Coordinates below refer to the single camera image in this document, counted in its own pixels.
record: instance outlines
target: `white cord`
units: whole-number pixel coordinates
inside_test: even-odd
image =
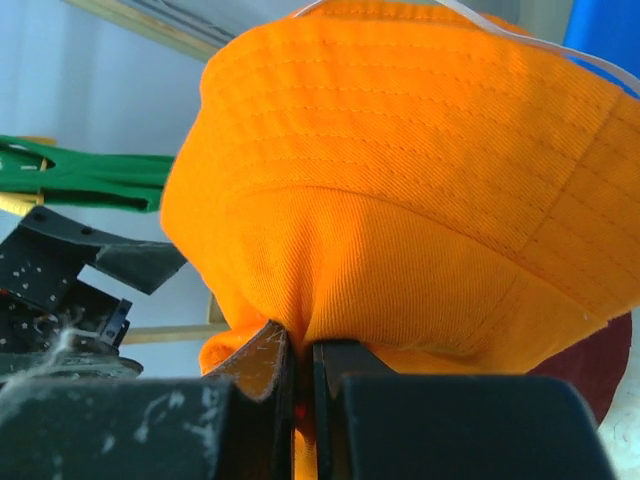
[[[315,9],[318,5],[323,3],[325,0],[316,0],[313,3],[310,3],[306,7],[298,10],[293,16],[300,17],[309,13],[311,10]],[[562,45],[555,44],[553,42],[547,42],[546,40],[540,40],[538,38],[528,37],[526,35],[520,35],[518,33],[510,32],[509,30],[505,30],[504,28],[499,27],[495,23],[490,20],[487,20],[485,17],[475,12],[471,8],[463,5],[458,0],[436,0],[439,4],[453,10],[454,12],[462,15],[470,22],[474,23],[476,26],[481,29],[497,35],[499,37],[509,38],[511,40],[515,40],[516,42],[520,42],[525,45],[529,45],[531,47],[536,47],[541,50],[545,50],[547,52],[552,52],[560,55],[566,55],[569,57],[579,58],[580,60],[584,60],[585,62],[596,66],[613,77],[620,80],[624,83],[631,91],[633,91],[636,95],[640,96],[640,80],[635,77],[630,72],[626,71],[624,68],[621,68],[607,60],[604,60],[600,57],[596,57],[594,55],[589,55],[588,53],[581,52],[579,50],[574,50],[573,48],[564,47]]]

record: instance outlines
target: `dark red fabric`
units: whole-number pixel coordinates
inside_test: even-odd
[[[629,361],[631,313],[533,369],[531,375],[559,378],[582,394],[598,425],[611,407]]]

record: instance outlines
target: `green fabric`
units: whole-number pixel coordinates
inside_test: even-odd
[[[45,204],[152,212],[160,208],[173,160],[89,154],[0,135],[0,192],[40,192]]]

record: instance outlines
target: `orange hat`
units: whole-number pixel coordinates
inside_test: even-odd
[[[447,9],[330,1],[222,49],[162,223],[232,331],[522,373],[640,304],[640,103]]]

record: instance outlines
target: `blue object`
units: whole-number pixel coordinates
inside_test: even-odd
[[[564,45],[608,60],[640,77],[640,0],[575,0]],[[622,85],[601,69],[581,60],[576,62]]]

